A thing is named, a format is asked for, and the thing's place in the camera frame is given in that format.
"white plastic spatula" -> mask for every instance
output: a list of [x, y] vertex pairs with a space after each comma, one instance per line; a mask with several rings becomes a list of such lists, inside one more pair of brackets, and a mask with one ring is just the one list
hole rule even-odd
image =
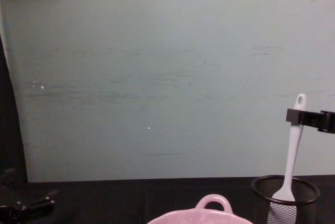
[[[306, 110], [306, 95], [299, 94], [295, 104], [295, 110]], [[286, 162], [286, 171], [284, 177], [284, 183], [281, 189], [277, 191], [272, 198], [295, 201], [291, 190], [292, 184], [292, 174], [297, 157], [298, 147], [300, 138], [302, 136], [303, 126], [291, 124], [289, 130], [289, 144], [288, 144], [288, 154]], [[297, 207], [296, 206], [286, 206], [276, 203], [270, 204], [269, 215], [267, 217], [267, 224], [295, 224], [297, 218]]]

